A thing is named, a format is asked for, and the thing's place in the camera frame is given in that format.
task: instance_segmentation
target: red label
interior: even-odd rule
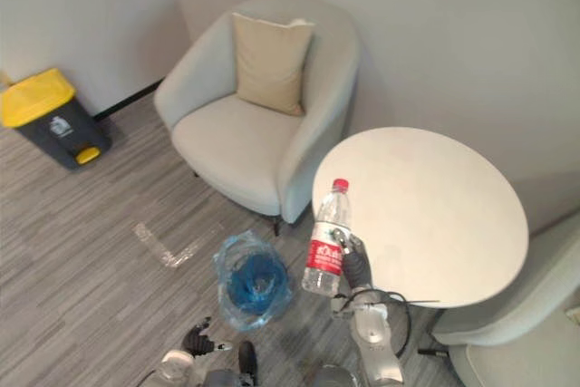
[[[321,269],[339,276],[342,272],[343,251],[338,245],[330,245],[320,240],[310,241],[307,267]]]

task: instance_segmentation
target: gray carpet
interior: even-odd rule
[[[112,150],[76,172],[62,169],[15,131],[0,131],[0,385],[128,386],[204,316],[210,337],[256,344],[264,386],[307,385],[323,363],[356,370],[346,324],[328,301],[299,288],[285,316],[239,334],[220,317],[211,262],[229,235],[253,228],[273,241],[299,281],[312,229],[310,212],[274,239],[267,219],[195,178],[171,148],[151,98],[103,122]],[[169,269],[135,237],[145,225],[173,252],[196,255]],[[460,386],[444,360],[421,357],[436,314],[414,307],[402,360],[411,386]],[[393,313],[394,342],[404,336]],[[233,352],[199,358],[200,370],[236,366]]]

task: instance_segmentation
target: blue plastic bag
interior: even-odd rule
[[[292,299],[282,259],[251,230],[226,239],[214,264],[222,314],[239,331],[265,325]]]

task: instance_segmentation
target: round table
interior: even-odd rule
[[[334,147],[314,179],[314,213],[334,179],[350,182],[351,229],[375,287],[420,305],[456,307],[497,294],[527,253],[527,221],[503,175],[446,136],[392,127]]]

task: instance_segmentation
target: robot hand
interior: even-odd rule
[[[201,332],[209,327],[210,321],[211,317],[206,317],[203,322],[191,328],[183,338],[181,346],[194,357],[205,355],[206,353],[213,353],[216,350],[229,351],[232,349],[231,343],[224,342],[216,346],[216,343],[209,340],[206,335],[201,335]]]

